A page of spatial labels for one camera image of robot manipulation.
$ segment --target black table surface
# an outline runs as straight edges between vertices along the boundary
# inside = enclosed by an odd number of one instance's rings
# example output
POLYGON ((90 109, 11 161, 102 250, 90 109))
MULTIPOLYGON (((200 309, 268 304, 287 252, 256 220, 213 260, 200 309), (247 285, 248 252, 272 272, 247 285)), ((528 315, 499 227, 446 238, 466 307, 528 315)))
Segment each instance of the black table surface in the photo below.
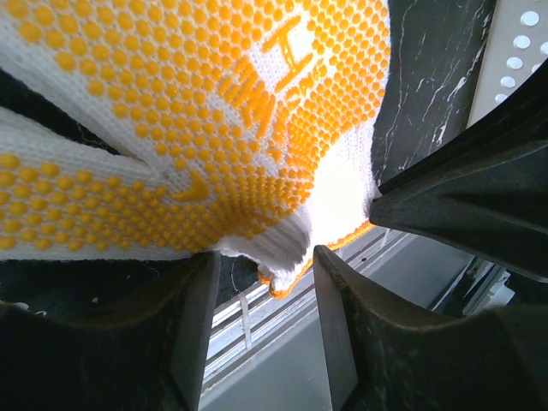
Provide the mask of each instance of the black table surface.
MULTIPOLYGON (((390 78, 375 125, 380 185, 437 150, 468 122, 495 0, 390 0, 390 78)), ((72 140, 108 149, 52 104, 0 73, 0 105, 72 140)), ((177 262, 15 262, 0 265, 0 300, 31 313, 79 317, 153 280, 177 262)), ((222 258, 217 305, 257 281, 257 266, 222 258)))

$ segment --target white knit glove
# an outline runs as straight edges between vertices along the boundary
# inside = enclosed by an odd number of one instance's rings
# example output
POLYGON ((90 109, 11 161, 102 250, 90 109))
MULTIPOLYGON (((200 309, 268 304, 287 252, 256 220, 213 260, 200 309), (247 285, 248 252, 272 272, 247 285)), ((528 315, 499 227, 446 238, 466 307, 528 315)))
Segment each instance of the white knit glove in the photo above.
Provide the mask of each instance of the white knit glove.
POLYGON ((274 296, 362 234, 385 1, 4 0, 0 66, 122 155, 0 111, 0 257, 247 255, 274 296))

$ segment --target dark marble surface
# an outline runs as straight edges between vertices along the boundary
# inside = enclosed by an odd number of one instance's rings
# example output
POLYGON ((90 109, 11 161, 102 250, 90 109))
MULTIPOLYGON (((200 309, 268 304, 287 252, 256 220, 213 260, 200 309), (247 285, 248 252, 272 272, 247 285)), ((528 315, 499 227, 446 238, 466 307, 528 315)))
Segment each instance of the dark marble surface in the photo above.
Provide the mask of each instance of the dark marble surface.
MULTIPOLYGON (((390 79, 372 149, 379 184, 466 127, 495 0, 389 3, 390 79)), ((60 135, 103 146, 89 131, 4 73, 0 73, 0 84, 0 105, 34 118, 60 135)), ((32 313, 79 316, 151 281, 174 264, 7 262, 0 265, 0 300, 25 302, 32 313)), ((257 279, 256 265, 244 258, 223 258, 221 268, 217 305, 257 279)))

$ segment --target gray floor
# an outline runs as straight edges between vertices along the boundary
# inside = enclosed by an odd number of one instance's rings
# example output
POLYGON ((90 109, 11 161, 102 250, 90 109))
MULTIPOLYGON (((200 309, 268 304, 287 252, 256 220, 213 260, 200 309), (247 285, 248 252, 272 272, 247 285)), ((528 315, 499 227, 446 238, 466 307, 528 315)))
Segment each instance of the gray floor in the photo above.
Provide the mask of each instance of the gray floor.
MULTIPOLYGON (((387 289, 426 307, 447 287, 471 255, 410 235, 362 272, 387 289)), ((262 348, 202 396, 203 411, 330 410, 330 394, 318 310, 262 348)))

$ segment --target white knit fabric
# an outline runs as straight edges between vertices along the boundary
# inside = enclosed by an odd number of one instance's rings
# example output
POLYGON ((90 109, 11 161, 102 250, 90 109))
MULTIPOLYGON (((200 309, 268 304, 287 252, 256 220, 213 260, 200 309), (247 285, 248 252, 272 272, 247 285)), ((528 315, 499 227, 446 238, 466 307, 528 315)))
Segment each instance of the white knit fabric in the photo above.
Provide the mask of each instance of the white knit fabric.
MULTIPOLYGON (((147 7, 151 7, 153 3, 160 4, 150 2, 147 7)), ((385 1, 377 3, 386 6, 385 1)), ((280 21, 274 22, 270 31, 276 33, 287 21, 296 16, 302 17, 299 24, 289 32, 288 37, 296 62, 311 52, 315 40, 314 33, 307 29, 310 27, 311 14, 303 7, 300 2, 295 2, 295 8, 285 13, 280 21)), ((89 78, 84 74, 78 70, 70 73, 61 70, 56 63, 56 52, 51 48, 43 43, 31 44, 26 41, 20 35, 20 22, 13 16, 15 12, 10 10, 10 13, 12 15, 4 10, 0 19, 0 67, 45 96, 100 139, 115 147, 122 155, 114 156, 97 148, 65 140, 50 130, 6 110, 0 110, 2 152, 16 155, 26 165, 35 164, 39 167, 43 163, 58 164, 61 174, 66 176, 73 176, 78 170, 89 170, 93 178, 99 181, 106 181, 109 176, 118 176, 122 185, 131 186, 139 181, 144 182, 149 188, 165 187, 169 193, 186 193, 191 190, 194 184, 192 170, 207 180, 204 162, 200 162, 198 158, 189 159, 186 169, 179 171, 169 156, 158 155, 157 143, 148 138, 137 138, 135 124, 129 116, 119 118, 114 114, 112 101, 93 97, 87 91, 89 78)), ((389 26, 388 16, 382 20, 389 26)), ((128 34, 138 33, 134 27, 128 34)), ((259 78, 265 82, 265 90, 275 94, 281 101, 285 99, 288 89, 299 87, 300 81, 311 74, 314 64, 329 61, 335 56, 329 48, 322 56, 314 54, 309 68, 302 70, 283 92, 277 93, 276 86, 285 75, 288 75, 289 69, 287 57, 279 45, 264 52, 263 47, 268 38, 265 35, 260 41, 254 42, 244 56, 248 57, 259 78)), ((337 68, 328 66, 325 78, 333 78, 336 74, 337 68)), ((385 88, 386 81, 387 75, 379 82, 381 89, 385 88)), ((308 90, 301 101, 310 98, 314 91, 308 90)), ((227 124, 240 127, 243 130, 241 140, 250 143, 255 139, 259 125, 254 124, 251 128, 246 128, 240 112, 216 92, 206 93, 205 104, 210 112, 222 111, 227 124)), ((275 226, 251 239, 240 235, 225 235, 216 244, 211 244, 210 249, 219 250, 227 255, 248 256, 259 263, 264 277, 271 280, 271 288, 274 291, 289 289, 311 257, 314 245, 341 240, 367 220, 369 206, 373 197, 378 194, 371 168, 375 119, 376 117, 371 118, 341 134, 319 161, 314 172, 310 196, 289 217, 281 219, 275 226)), ((260 150, 253 155, 251 162, 253 167, 264 166, 268 176, 278 176, 289 155, 287 139, 285 146, 282 146, 284 160, 281 163, 277 163, 272 156, 266 154, 271 144, 275 121, 276 118, 273 117, 268 124, 265 137, 257 140, 260 143, 260 150)), ((209 193, 209 198, 202 201, 205 206, 210 206, 216 200, 211 190, 209 193)), ((30 207, 30 199, 23 200, 25 201, 30 207)), ((161 202, 165 207, 180 204, 180 201, 169 196, 163 197, 161 202)), ((169 227, 174 232, 179 228, 176 221, 170 223, 169 227)), ((136 242, 132 242, 130 247, 125 249, 109 247, 103 251, 98 251, 93 244, 85 244, 75 253, 63 244, 54 243, 47 250, 38 250, 32 242, 18 241, 16 247, 8 247, 1 251, 0 257, 60 260, 180 259, 190 254, 191 251, 188 249, 175 250, 172 247, 158 247, 154 244, 142 247, 136 242)))

